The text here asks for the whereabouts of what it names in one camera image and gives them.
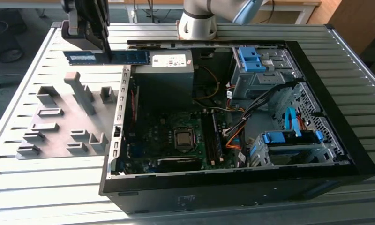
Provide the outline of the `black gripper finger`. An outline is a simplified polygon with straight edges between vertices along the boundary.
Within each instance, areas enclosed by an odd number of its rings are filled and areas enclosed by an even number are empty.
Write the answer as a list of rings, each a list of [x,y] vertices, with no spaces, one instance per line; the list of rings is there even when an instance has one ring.
[[[61,24],[61,37],[64,39],[87,39],[89,35],[89,22],[81,10],[72,9],[68,12],[69,19]]]
[[[101,23],[88,22],[91,32],[91,42],[93,44],[92,53],[97,54],[103,63],[111,63],[111,47],[108,43],[108,30]]]

